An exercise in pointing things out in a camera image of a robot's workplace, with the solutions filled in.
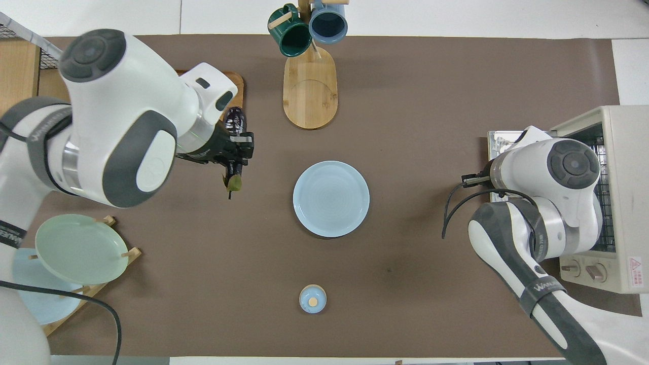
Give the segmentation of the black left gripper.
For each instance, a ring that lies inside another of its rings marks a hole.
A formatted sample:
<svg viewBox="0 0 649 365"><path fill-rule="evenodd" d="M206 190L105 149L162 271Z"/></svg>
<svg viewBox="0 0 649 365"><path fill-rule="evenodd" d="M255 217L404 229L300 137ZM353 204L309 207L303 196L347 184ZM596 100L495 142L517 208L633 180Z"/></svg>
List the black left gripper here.
<svg viewBox="0 0 649 365"><path fill-rule="evenodd" d="M230 164L248 166L249 156L246 153L242 154L239 152L237 145L241 147L254 146L254 134L242 133L240 135L232 135L222 123L216 123L214 125L214 131L211 133L207 142L193 152L178 152L177 157L199 164L212 162L224 164L224 166Z"/></svg>

